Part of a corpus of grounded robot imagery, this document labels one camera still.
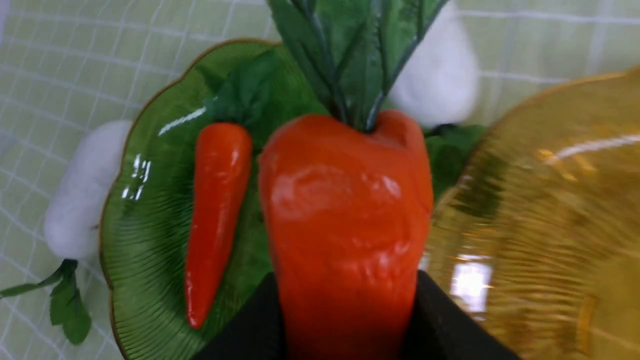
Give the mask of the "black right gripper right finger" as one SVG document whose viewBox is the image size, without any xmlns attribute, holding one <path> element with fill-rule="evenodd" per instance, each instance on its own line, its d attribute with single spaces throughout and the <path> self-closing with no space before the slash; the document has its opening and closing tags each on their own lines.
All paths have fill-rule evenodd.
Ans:
<svg viewBox="0 0 640 360">
<path fill-rule="evenodd" d="M 423 270 L 417 271 L 414 305 L 400 349 L 402 360 L 518 360 Z"/>
</svg>

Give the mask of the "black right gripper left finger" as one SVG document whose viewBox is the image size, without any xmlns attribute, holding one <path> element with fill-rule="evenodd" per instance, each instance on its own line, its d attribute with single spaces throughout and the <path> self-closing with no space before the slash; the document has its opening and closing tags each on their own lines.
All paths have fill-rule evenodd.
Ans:
<svg viewBox="0 0 640 360">
<path fill-rule="evenodd" d="M 194 360 L 285 360 L 287 345 L 275 275 L 267 273 L 238 313 Z"/>
</svg>

